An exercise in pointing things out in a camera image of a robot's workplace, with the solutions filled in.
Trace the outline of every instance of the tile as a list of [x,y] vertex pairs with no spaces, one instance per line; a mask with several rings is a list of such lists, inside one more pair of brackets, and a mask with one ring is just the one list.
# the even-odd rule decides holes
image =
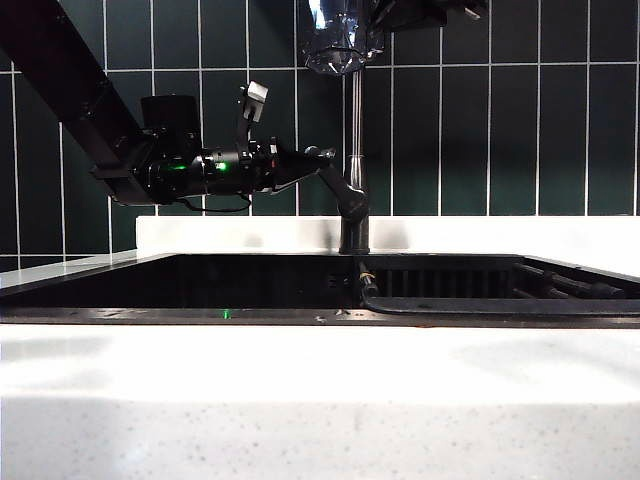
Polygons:
[[0,72],[11,71],[11,59],[4,53],[4,50],[0,48]]
[[153,0],[156,68],[198,68],[198,0]]
[[491,214],[536,208],[537,67],[493,68]]
[[540,214],[584,214],[586,67],[542,68]]
[[62,257],[25,257],[20,258],[22,268],[41,267],[43,265],[51,265],[52,263],[62,262]]
[[391,34],[384,37],[384,50],[373,59],[370,65],[391,65]]
[[104,21],[102,0],[60,0],[89,50],[104,68]]
[[489,20],[473,21],[459,12],[449,13],[442,45],[444,63],[487,63],[489,60]]
[[18,269],[18,257],[0,257],[0,272],[12,272]]
[[494,62],[538,61],[538,0],[493,0]]
[[203,66],[246,67],[245,2],[200,0],[200,3]]
[[151,95],[151,72],[116,72],[109,78],[138,124],[143,125],[140,99]]
[[[369,181],[371,215],[391,213],[391,71],[368,70],[364,79],[364,165]],[[351,109],[350,96],[347,110]],[[351,131],[348,120],[346,129]]]
[[[204,72],[202,75],[204,130],[206,148],[235,149],[236,122],[240,87],[247,83],[245,72]],[[243,201],[237,197],[213,196],[206,198],[207,208],[238,208]],[[247,215],[248,212],[219,215]]]
[[591,0],[591,60],[635,61],[637,0]]
[[587,1],[542,0],[542,61],[587,59]]
[[592,66],[590,93],[589,215],[631,214],[636,67]]
[[107,64],[110,69],[151,68],[149,0],[107,2]]
[[[299,73],[300,150],[315,145],[335,148],[333,162],[342,172],[342,80],[318,75],[310,70]],[[335,197],[320,177],[300,182],[301,215],[337,215]]]
[[395,72],[394,213],[438,213],[439,69]]
[[407,30],[395,34],[396,65],[437,65],[440,63],[440,29]]
[[[151,95],[151,73],[113,73],[109,77],[138,123],[142,124],[140,98]],[[153,207],[130,207],[113,203],[111,208],[113,251],[121,252],[135,248],[136,218],[139,215],[154,213]]]
[[[200,104],[200,80],[198,72],[156,72],[156,95],[190,95]],[[200,198],[193,197],[192,203],[201,205]],[[160,215],[201,215],[192,212],[184,205],[173,204],[161,206]]]
[[65,239],[68,253],[109,252],[108,196],[89,173],[91,159],[63,131]]
[[16,77],[16,117],[22,252],[60,253],[58,121],[22,75]]
[[16,253],[16,190],[11,76],[0,76],[0,253]]
[[294,64],[295,0],[249,0],[250,64],[291,67]]
[[488,68],[444,71],[442,213],[485,215]]
[[[290,71],[252,71],[251,79],[269,88],[267,104],[252,138],[268,141],[278,137],[286,148],[295,147],[294,73]],[[257,193],[253,196],[254,215],[295,215],[296,189],[288,188],[276,195]]]

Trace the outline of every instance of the white countertop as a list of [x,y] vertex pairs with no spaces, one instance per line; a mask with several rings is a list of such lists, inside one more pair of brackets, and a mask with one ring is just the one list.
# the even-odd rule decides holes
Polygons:
[[0,326],[7,479],[640,478],[640,331]]
[[81,258],[79,260],[68,260],[49,265],[41,265],[39,267],[4,272],[0,273],[0,289],[39,282],[50,278],[62,277],[73,273],[86,272],[95,268],[108,267],[110,265],[117,265],[119,263],[149,257],[149,255],[142,255],[138,253],[137,250],[129,250],[126,252],[95,255],[92,257]]

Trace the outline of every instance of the grout line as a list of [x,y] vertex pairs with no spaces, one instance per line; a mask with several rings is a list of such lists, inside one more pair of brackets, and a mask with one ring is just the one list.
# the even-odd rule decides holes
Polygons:
[[[198,95],[200,104],[200,139],[204,140],[204,96],[202,85],[202,1],[198,0]],[[207,207],[207,200],[205,195],[200,196],[201,208]],[[207,212],[201,212],[202,217],[207,216]]]
[[[67,253],[67,257],[95,257],[98,255],[104,255],[103,253]],[[29,253],[23,254],[23,257],[61,257],[62,255],[55,253]],[[17,258],[15,253],[3,253],[0,254],[0,258]]]
[[62,122],[58,122],[58,147],[60,154],[60,225],[62,228],[62,259],[67,259],[67,225],[64,201],[64,146],[62,143]]
[[[151,96],[156,94],[156,50],[155,50],[155,35],[154,35],[154,18],[153,18],[153,0],[149,0],[149,17],[151,22]],[[154,214],[157,217],[160,212],[158,205],[154,205]]]
[[584,162],[584,216],[589,215],[589,147],[591,130],[591,0],[587,0],[587,111]]
[[633,216],[638,215],[638,134],[640,125],[638,115],[640,114],[640,0],[636,2],[636,129],[635,129],[635,149],[633,166]]
[[[294,94],[294,128],[295,147],[300,150],[300,117],[298,107],[298,2],[293,2],[293,94]],[[296,217],[300,216],[300,182],[296,182]]]
[[536,95],[536,216],[540,215],[540,133],[542,118],[542,0],[538,0],[538,87]]
[[493,2],[489,2],[489,83],[488,83],[488,98],[487,98],[487,202],[486,202],[486,215],[491,216],[491,114],[492,114],[492,83],[493,83],[493,69],[491,62],[493,61],[493,13],[491,10]]
[[18,180],[18,125],[16,109],[16,75],[15,64],[11,62],[11,113],[13,116],[13,173],[16,190],[16,253],[18,254],[18,269],[22,268],[22,246],[20,242],[20,182]]
[[394,203],[394,169],[395,169],[395,144],[394,144],[394,133],[393,127],[395,123],[395,62],[396,62],[396,34],[391,32],[391,188],[390,188],[390,198],[389,198],[389,211],[391,216],[394,216],[395,211],[395,203]]
[[[104,54],[104,73],[105,75],[109,75],[109,56],[107,53],[107,0],[102,0],[102,49]],[[113,255],[113,212],[110,195],[107,195],[107,216],[109,220],[109,255]]]
[[[589,65],[636,65],[638,62],[636,61],[611,61],[611,62],[589,62]],[[535,67],[535,66],[543,66],[543,67],[580,67],[586,66],[587,62],[492,62],[492,68],[498,67]],[[417,65],[417,64],[407,64],[407,65],[367,65],[367,69],[369,70],[384,70],[384,69],[421,69],[421,68],[465,68],[465,67],[488,67],[489,63],[444,63],[440,64],[431,64],[431,65]],[[277,72],[277,71],[294,71],[294,70],[306,70],[306,67],[252,67],[251,70],[256,72]],[[106,73],[144,73],[144,72],[198,72],[202,70],[203,72],[244,72],[247,70],[247,67],[203,67],[199,68],[113,68],[113,69],[105,69]],[[12,72],[10,70],[0,71],[0,75],[20,75],[22,72],[16,70]]]
[[[244,2],[244,35],[245,35],[245,51],[247,55],[247,85],[251,82],[251,52],[250,52],[250,35],[249,35],[249,0]],[[253,217],[253,195],[249,195],[251,205],[249,205],[249,216]]]
[[440,28],[440,79],[438,95],[438,216],[442,216],[442,125],[444,106],[444,69],[442,68],[444,29]]

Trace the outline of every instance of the sink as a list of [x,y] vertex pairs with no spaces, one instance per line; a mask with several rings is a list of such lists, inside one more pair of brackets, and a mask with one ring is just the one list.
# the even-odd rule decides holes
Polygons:
[[1,290],[0,306],[635,316],[640,281],[517,255],[174,255]]

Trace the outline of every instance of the black sink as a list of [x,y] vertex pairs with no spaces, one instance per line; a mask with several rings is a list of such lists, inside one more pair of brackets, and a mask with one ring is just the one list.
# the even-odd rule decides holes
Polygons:
[[0,306],[640,316],[640,282],[512,255],[175,255],[5,289]]

